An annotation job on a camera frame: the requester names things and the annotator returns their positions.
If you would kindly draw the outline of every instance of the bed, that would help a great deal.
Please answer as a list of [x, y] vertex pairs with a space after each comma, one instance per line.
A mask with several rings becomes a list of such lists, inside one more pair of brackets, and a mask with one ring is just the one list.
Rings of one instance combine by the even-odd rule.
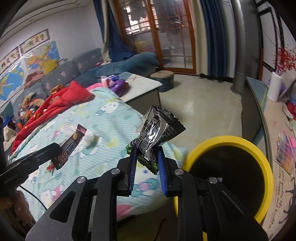
[[[9, 162], [12, 162], [52, 142], [61, 143], [67, 138], [69, 128], [78, 124], [87, 128], [88, 132], [99, 135], [91, 148], [86, 148], [85, 141], [82, 140], [60, 170], [52, 173], [47, 170], [49, 162], [44, 163], [22, 184], [47, 208], [77, 177], [94, 178], [116, 167], [119, 159], [128, 156], [126, 145], [138, 136], [135, 126], [142, 117], [139, 112], [121, 101], [110, 89], [95, 88], [90, 92], [95, 95], [94, 100], [74, 105], [38, 126], [10, 157]], [[165, 143], [163, 149], [166, 157], [175, 159], [182, 166], [186, 156], [185, 148]], [[29, 193], [24, 190], [22, 192], [33, 217], [38, 220], [45, 212], [44, 207]], [[158, 208], [165, 201], [159, 175], [152, 174], [137, 163], [132, 195], [118, 197], [117, 217], [123, 219], [129, 215], [143, 214]]]

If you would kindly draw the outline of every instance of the purple bag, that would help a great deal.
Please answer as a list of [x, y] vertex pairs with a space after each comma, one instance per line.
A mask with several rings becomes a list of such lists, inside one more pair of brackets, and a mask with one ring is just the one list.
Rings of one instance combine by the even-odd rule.
[[119, 97], [123, 96], [129, 89], [128, 83], [125, 80], [116, 80], [113, 81], [113, 84], [109, 88], [117, 94]]

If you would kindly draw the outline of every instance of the yellow pillow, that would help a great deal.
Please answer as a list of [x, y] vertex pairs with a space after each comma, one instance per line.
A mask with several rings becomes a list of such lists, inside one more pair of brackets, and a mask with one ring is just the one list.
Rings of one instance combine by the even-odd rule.
[[48, 74], [53, 71], [56, 67], [58, 67], [57, 59], [52, 59], [50, 61], [46, 61], [43, 63], [44, 66], [44, 74]]

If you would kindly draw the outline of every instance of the candy wrapper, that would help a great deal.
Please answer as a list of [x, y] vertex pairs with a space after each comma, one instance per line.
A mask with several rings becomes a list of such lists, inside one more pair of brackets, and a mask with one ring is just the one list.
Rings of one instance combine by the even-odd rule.
[[141, 152], [138, 161], [156, 175], [158, 161], [154, 153], [155, 147], [173, 139], [182, 133], [185, 127], [170, 111], [153, 105], [145, 114], [142, 123], [137, 126], [137, 130], [139, 129], [140, 135], [126, 147], [127, 153], [129, 154], [132, 146], [136, 145]]
[[78, 146], [82, 137], [84, 137], [85, 132], [86, 129], [83, 126], [78, 125], [76, 131], [60, 145], [62, 153], [58, 157], [52, 159], [52, 163], [57, 170], [66, 163], [71, 153]]

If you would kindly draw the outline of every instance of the red berry branch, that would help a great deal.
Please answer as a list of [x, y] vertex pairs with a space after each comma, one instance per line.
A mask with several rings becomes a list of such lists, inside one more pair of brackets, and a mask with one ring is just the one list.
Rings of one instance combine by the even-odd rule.
[[282, 75], [288, 70], [296, 70], [296, 53], [294, 51], [288, 50], [287, 48], [278, 48], [278, 52], [275, 54], [275, 56], [278, 56], [279, 59], [277, 65], [278, 75]]

